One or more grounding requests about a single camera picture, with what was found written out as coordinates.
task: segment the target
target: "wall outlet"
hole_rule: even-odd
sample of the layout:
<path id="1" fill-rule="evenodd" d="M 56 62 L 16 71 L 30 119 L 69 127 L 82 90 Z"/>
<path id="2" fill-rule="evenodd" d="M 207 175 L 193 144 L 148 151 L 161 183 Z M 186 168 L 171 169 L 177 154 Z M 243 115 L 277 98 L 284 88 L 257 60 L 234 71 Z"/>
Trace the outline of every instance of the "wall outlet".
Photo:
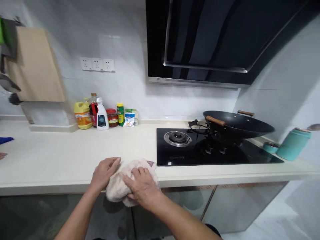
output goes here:
<path id="1" fill-rule="evenodd" d="M 104 59 L 103 60 L 103 70 L 105 72 L 115 72 L 114 61 L 112 59 Z"/>
<path id="2" fill-rule="evenodd" d="M 101 58 L 91 58 L 91 63 L 94 71 L 103 71 L 103 63 Z"/>
<path id="3" fill-rule="evenodd" d="M 92 70 L 92 63 L 90 58 L 81 57 L 80 63 L 82 70 Z"/>

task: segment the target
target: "sauce jar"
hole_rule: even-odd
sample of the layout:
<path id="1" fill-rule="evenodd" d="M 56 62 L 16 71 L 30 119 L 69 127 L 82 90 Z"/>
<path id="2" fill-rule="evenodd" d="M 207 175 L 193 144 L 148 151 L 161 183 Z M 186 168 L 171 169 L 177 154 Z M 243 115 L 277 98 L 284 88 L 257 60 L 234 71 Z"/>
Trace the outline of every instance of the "sauce jar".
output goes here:
<path id="1" fill-rule="evenodd" d="M 113 108 L 108 108 L 106 109 L 107 111 L 107 116 L 108 116 L 108 122 L 109 122 L 109 127 L 116 127 L 118 126 L 118 113 L 116 112 L 115 109 Z"/>

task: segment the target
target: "teal canister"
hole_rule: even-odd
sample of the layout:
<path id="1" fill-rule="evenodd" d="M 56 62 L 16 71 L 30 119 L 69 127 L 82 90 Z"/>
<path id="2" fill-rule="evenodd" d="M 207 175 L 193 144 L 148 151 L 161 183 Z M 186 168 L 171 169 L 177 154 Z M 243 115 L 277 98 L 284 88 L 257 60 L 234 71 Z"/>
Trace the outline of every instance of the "teal canister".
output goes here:
<path id="1" fill-rule="evenodd" d="M 311 132 L 295 128 L 287 135 L 281 144 L 277 155 L 289 161 L 294 161 L 306 146 L 311 137 Z"/>

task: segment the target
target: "black range hood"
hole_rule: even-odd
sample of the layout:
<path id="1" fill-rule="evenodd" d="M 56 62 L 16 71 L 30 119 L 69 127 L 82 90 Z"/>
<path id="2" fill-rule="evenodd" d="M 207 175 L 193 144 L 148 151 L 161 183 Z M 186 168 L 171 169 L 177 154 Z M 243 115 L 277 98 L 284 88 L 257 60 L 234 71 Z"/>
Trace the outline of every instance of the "black range hood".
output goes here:
<path id="1" fill-rule="evenodd" d="M 250 86 L 319 14 L 316 0 L 146 0 L 149 81 Z"/>

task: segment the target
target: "wooden cutting board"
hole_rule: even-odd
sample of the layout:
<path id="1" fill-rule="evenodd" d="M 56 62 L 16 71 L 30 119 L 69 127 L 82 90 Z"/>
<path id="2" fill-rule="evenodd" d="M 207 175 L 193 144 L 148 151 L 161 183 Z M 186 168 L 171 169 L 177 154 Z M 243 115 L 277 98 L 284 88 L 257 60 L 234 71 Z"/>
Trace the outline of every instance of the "wooden cutting board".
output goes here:
<path id="1" fill-rule="evenodd" d="M 65 102 L 65 89 L 45 30 L 17 27 L 17 59 L 6 58 L 6 70 L 21 89 L 21 101 Z"/>

